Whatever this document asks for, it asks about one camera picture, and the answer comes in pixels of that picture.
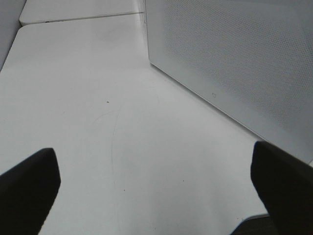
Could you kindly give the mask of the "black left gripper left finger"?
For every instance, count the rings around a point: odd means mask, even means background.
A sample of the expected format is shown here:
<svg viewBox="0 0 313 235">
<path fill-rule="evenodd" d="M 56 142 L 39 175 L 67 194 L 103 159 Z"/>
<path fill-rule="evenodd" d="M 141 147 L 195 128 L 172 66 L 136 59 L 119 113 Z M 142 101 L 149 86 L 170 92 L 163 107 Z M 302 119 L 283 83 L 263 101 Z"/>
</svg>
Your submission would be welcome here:
<svg viewBox="0 0 313 235">
<path fill-rule="evenodd" d="M 61 185 L 53 148 L 44 148 L 0 176 L 0 233 L 37 235 Z"/>
</svg>

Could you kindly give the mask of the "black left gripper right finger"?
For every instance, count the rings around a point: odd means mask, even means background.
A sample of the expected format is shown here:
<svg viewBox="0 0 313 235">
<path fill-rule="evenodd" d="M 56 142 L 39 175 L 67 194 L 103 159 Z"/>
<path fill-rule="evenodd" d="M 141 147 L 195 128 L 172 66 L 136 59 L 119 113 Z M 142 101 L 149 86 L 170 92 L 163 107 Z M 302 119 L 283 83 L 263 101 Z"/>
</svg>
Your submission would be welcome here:
<svg viewBox="0 0 313 235">
<path fill-rule="evenodd" d="M 313 168 L 265 141 L 254 145 L 250 177 L 278 233 L 313 233 Z"/>
</svg>

